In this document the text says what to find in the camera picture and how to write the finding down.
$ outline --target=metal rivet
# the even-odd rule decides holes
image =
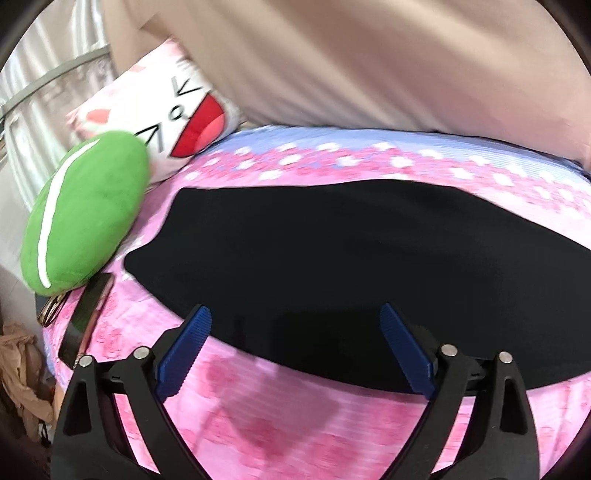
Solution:
[[[449,343],[441,346],[441,352],[445,356],[456,356],[457,355],[457,348]]]
[[[150,354],[150,349],[146,346],[139,346],[134,350],[134,358],[143,360]]]
[[[510,364],[513,361],[513,355],[509,352],[501,352],[499,353],[499,360],[504,364]]]
[[[92,357],[90,355],[85,355],[78,361],[78,365],[81,367],[88,367],[92,363]]]

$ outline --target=wall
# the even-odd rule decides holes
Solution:
[[[0,309],[5,323],[18,322],[35,333],[41,346],[41,327],[35,315],[35,296],[23,283],[19,262],[28,212],[17,192],[12,171],[0,160]]]

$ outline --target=green pillow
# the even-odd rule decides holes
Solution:
[[[39,295],[84,285],[115,253],[139,212],[150,170],[144,142],[97,135],[70,150],[35,201],[21,268]]]

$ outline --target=white pillow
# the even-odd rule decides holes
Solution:
[[[213,89],[172,39],[67,116],[83,140],[109,130],[142,138],[150,155],[150,184],[169,178],[232,133],[240,119],[238,107]]]

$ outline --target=blue fabric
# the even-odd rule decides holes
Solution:
[[[287,143],[294,143],[300,149],[316,149],[325,143],[336,143],[342,148],[361,150],[381,142],[390,143],[403,151],[435,150],[456,161],[472,162],[471,156],[480,155],[495,167],[519,165],[533,179],[542,178],[540,173],[543,171],[552,174],[558,181],[574,181],[576,178],[580,180],[589,175],[573,161],[484,138],[377,129],[260,127],[230,135],[224,142],[214,145],[210,151],[232,151],[249,147],[255,154],[263,154]]]

